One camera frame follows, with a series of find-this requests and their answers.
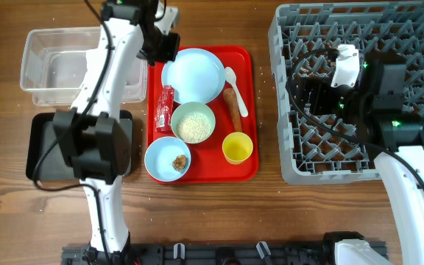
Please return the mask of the red snack wrapper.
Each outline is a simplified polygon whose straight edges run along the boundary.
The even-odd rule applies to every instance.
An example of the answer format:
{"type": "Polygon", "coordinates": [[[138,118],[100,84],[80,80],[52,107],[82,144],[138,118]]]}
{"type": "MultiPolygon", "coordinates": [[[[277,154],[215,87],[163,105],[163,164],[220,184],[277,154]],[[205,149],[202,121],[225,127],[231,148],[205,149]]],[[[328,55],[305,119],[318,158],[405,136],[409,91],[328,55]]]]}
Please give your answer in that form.
{"type": "Polygon", "coordinates": [[[171,120],[174,105],[174,92],[175,90],[172,86],[163,86],[155,114],[155,131],[157,133],[168,133],[172,131],[171,120]]]}

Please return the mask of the small light blue bowl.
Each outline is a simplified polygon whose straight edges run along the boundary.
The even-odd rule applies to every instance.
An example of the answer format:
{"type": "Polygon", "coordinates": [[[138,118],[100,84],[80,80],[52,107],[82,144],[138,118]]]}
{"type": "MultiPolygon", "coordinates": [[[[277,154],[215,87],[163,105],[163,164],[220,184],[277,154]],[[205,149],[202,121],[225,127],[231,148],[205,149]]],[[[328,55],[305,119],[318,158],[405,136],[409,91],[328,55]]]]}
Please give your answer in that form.
{"type": "Polygon", "coordinates": [[[191,152],[179,138],[165,136],[153,141],[146,150],[144,164],[149,175],[160,182],[171,183],[183,177],[191,165],[191,152]],[[176,170],[174,162],[185,162],[176,170]]]}

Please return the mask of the orange carrot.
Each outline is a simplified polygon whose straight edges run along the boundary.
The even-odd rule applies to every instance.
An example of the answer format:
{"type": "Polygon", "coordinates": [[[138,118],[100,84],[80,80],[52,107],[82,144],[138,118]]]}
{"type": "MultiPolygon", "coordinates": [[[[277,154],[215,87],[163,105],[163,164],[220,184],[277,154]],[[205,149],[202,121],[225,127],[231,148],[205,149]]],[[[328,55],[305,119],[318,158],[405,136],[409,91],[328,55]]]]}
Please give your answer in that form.
{"type": "Polygon", "coordinates": [[[241,115],[239,112],[239,104],[235,91],[232,88],[225,88],[223,91],[224,101],[226,102],[230,117],[236,132],[242,131],[241,115]]]}

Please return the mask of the green bowl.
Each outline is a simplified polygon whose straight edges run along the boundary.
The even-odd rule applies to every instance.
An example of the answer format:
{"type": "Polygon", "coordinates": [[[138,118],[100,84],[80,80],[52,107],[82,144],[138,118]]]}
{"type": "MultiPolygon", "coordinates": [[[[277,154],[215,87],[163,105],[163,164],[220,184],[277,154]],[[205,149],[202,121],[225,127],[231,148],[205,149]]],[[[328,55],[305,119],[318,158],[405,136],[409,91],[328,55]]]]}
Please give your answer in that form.
{"type": "Polygon", "coordinates": [[[214,115],[213,111],[206,104],[203,104],[203,103],[200,103],[200,102],[188,102],[188,103],[185,103],[185,104],[181,104],[179,107],[176,108],[176,110],[172,114],[172,121],[171,121],[172,131],[173,131],[174,135],[179,138],[179,135],[177,134],[177,124],[178,124],[178,122],[185,115],[187,115],[188,113],[193,113],[193,112],[203,113],[208,117],[208,120],[209,120],[211,127],[212,127],[211,134],[209,135],[209,137],[210,137],[212,135],[214,129],[215,129],[215,126],[216,126],[215,115],[214,115]]]}

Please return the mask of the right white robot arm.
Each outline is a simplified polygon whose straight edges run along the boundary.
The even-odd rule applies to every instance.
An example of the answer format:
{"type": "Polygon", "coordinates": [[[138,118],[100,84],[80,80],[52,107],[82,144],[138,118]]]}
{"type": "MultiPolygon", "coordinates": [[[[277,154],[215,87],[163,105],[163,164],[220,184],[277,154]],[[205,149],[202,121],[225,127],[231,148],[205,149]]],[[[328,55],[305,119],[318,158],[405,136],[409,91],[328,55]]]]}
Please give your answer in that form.
{"type": "Polygon", "coordinates": [[[346,46],[303,54],[286,81],[315,127],[366,147],[389,196],[403,262],[424,264],[424,123],[403,111],[406,60],[346,46]]]}

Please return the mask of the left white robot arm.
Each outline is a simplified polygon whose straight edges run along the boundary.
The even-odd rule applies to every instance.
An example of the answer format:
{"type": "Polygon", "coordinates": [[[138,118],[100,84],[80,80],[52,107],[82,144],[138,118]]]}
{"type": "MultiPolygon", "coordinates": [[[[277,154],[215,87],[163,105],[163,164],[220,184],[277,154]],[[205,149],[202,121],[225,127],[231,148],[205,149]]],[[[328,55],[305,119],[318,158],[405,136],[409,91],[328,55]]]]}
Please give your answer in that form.
{"type": "Polygon", "coordinates": [[[151,66],[175,59],[180,36],[171,29],[179,10],[161,1],[106,1],[95,15],[99,43],[86,54],[77,97],[54,115],[54,143],[88,200],[92,236],[82,261],[133,264],[121,202],[132,142],[120,125],[121,101],[137,57],[151,66]]]}

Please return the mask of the brown food scrap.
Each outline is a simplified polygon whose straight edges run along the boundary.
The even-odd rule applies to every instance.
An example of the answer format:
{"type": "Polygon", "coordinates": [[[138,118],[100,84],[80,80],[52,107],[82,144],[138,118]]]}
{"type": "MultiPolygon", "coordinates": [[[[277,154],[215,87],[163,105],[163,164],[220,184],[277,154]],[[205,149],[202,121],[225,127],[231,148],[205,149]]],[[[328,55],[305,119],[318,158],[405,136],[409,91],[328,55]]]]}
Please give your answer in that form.
{"type": "Polygon", "coordinates": [[[185,155],[178,155],[172,162],[174,170],[181,172],[188,165],[188,158],[185,155]]]}

